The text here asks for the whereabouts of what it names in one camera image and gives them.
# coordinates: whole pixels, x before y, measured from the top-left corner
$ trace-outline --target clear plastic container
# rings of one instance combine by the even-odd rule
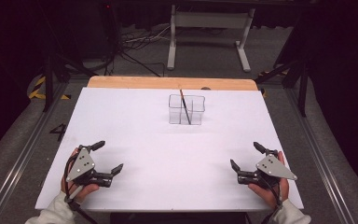
[[[184,99],[186,108],[181,95],[170,95],[170,124],[201,125],[205,112],[205,97],[185,95]]]

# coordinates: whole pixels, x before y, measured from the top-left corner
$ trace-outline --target white tabletop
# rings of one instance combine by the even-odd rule
[[[48,172],[36,209],[58,194],[64,165],[75,147],[101,140],[91,151],[98,172],[124,163],[110,188],[88,196],[82,208],[104,212],[224,212],[269,209],[239,185],[230,159],[255,171],[265,155],[258,142],[282,150],[259,91],[184,91],[205,97],[202,125],[169,123],[168,100],[179,90],[84,88]],[[289,198],[303,208],[296,183]]]

